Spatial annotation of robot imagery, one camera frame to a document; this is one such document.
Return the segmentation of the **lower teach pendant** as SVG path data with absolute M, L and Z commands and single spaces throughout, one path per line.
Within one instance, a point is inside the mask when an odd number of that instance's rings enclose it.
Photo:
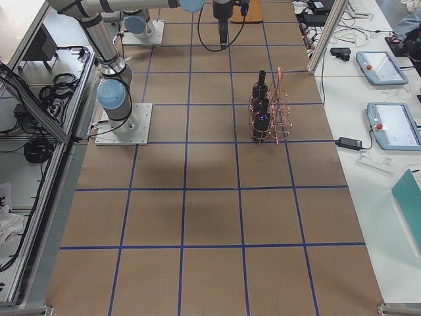
M 371 102 L 366 114 L 382 149 L 420 151 L 420 132 L 406 103 Z

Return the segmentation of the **wooden tray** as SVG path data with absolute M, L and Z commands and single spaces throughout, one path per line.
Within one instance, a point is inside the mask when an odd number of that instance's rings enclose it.
M 237 1 L 240 6 L 233 7 L 233 15 L 230 18 L 232 23 L 241 24 L 245 18 L 245 23 L 261 23 L 263 22 L 262 6 L 259 0 L 250 0 L 246 5 L 244 1 Z

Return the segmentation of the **upper teach pendant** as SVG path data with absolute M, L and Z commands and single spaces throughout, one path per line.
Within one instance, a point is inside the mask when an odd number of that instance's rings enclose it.
M 387 51 L 358 51 L 356 61 L 372 85 L 405 85 L 409 82 L 394 57 Z

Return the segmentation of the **aluminium frame post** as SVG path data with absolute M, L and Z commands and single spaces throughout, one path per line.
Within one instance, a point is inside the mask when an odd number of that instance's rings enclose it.
M 322 34 L 318 40 L 317 46 L 315 47 L 312 57 L 310 58 L 310 61 L 307 65 L 307 72 L 310 75 L 315 74 L 319 63 L 325 54 L 327 46 L 330 42 L 330 38 L 333 35 L 333 32 L 336 29 L 337 25 L 339 24 L 339 21 L 341 20 L 341 16 L 347 4 L 348 0 L 339 0 L 334 2 L 333 7 L 325 23 L 325 26 L 323 28 Z

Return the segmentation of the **black monitor on side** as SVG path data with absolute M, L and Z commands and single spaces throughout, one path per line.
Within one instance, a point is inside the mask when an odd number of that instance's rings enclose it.
M 25 53 L 18 69 L 22 70 L 27 62 L 42 62 L 47 70 L 51 70 L 57 60 L 58 46 L 44 24 L 41 24 Z

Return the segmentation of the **teal folder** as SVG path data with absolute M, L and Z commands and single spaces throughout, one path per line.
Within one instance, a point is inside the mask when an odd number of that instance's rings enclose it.
M 392 194 L 420 247 L 420 169 L 407 169 L 392 188 Z

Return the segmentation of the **dark wine bottle front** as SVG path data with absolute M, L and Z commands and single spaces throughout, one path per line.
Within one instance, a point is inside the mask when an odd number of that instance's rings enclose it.
M 253 121 L 253 140 L 262 142 L 268 134 L 270 124 L 270 113 L 268 112 L 269 100 L 265 98 L 262 101 L 260 111 L 255 114 Z

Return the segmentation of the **dark wine bottle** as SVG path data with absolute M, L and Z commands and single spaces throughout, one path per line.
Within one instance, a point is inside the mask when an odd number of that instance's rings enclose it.
M 253 121 L 253 140 L 262 142 L 268 134 L 270 124 L 270 113 L 268 112 L 269 100 L 265 98 L 262 101 L 260 111 L 255 114 Z
M 265 78 L 266 78 L 266 71 L 260 70 L 259 71 L 259 79 L 258 79 L 257 83 L 255 83 L 253 85 L 253 89 L 252 89 L 252 96 L 254 98 L 256 98 L 256 97 L 265 98 L 266 97 L 268 87 L 265 83 Z
M 252 91 L 252 110 L 254 114 L 260 111 L 262 101 L 267 96 L 268 87 L 267 85 L 255 86 Z

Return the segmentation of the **dark wine bottle middle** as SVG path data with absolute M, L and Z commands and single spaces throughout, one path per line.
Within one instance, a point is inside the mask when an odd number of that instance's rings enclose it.
M 254 114 L 260 111 L 262 101 L 267 96 L 268 87 L 267 85 L 255 86 L 252 91 L 252 110 Z

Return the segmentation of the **black power adapter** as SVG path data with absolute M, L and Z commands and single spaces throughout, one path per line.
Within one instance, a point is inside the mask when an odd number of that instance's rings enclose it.
M 351 149 L 355 151 L 360 151 L 362 149 L 362 142 L 360 140 L 346 138 L 346 137 L 339 137 L 335 141 L 335 145 L 338 147 Z

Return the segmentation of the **black small device on desk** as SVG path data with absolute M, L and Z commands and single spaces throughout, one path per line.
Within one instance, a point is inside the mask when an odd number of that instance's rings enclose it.
M 330 54 L 336 59 L 347 62 L 350 59 L 351 50 L 348 47 L 332 47 L 330 49 Z

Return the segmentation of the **dark wine bottle rear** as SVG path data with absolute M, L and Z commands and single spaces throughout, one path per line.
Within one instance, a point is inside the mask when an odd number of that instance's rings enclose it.
M 268 87 L 265 83 L 265 78 L 266 78 L 266 71 L 260 70 L 259 71 L 259 79 L 258 79 L 257 83 L 255 83 L 253 85 L 253 89 L 252 89 L 252 96 L 254 98 L 256 98 L 256 97 L 265 98 L 266 97 Z

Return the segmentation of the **teach pendant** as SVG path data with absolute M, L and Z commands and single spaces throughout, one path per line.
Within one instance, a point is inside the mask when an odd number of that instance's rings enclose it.
M 405 85 L 409 82 L 394 57 L 387 51 L 358 51 L 356 61 L 372 85 Z
M 406 103 L 371 102 L 366 114 L 382 149 L 420 151 L 420 132 Z

